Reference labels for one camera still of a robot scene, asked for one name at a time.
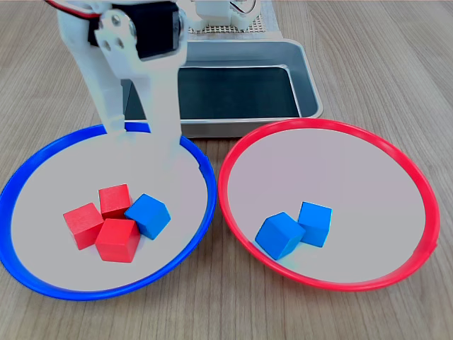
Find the wooden table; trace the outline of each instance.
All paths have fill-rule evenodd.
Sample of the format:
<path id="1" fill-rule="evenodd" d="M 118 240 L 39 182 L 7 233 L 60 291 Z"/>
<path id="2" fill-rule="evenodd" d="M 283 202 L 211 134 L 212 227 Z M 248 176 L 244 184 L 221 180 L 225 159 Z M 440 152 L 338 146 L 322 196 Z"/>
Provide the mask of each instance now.
<path id="1" fill-rule="evenodd" d="M 135 293 L 65 302 L 0 269 L 0 339 L 453 339 L 453 3 L 282 2 L 306 48 L 324 118 L 371 130 L 422 169 L 440 205 L 439 246 L 408 280 L 330 293 L 252 258 L 217 209 L 200 246 Z M 53 9 L 0 1 L 0 184 L 33 153 L 99 123 Z M 235 141 L 197 141 L 218 174 Z"/>

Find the cable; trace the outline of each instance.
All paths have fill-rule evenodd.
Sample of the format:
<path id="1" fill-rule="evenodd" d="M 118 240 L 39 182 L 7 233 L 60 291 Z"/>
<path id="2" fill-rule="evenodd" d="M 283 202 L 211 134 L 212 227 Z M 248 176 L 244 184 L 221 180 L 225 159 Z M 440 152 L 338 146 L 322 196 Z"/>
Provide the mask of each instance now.
<path id="1" fill-rule="evenodd" d="M 239 12 L 241 12 L 241 13 L 243 13 L 243 14 L 249 14 L 249 13 L 252 12 L 252 10 L 255 8 L 255 6 L 256 6 L 256 0 L 253 0 L 252 8 L 250 8 L 250 10 L 248 10 L 247 12 L 244 12 L 242 9 L 240 9 L 236 4 L 233 3 L 233 1 L 231 1 L 230 4 L 231 4 L 235 9 L 237 9 Z"/>
<path id="2" fill-rule="evenodd" d="M 71 4 L 68 3 L 61 4 L 55 0 L 45 0 L 45 2 L 51 5 L 52 7 L 59 9 L 60 11 L 71 14 L 80 19 L 94 19 L 99 18 L 101 16 L 98 13 L 94 13 L 92 11 L 79 8 L 77 6 L 72 6 Z"/>

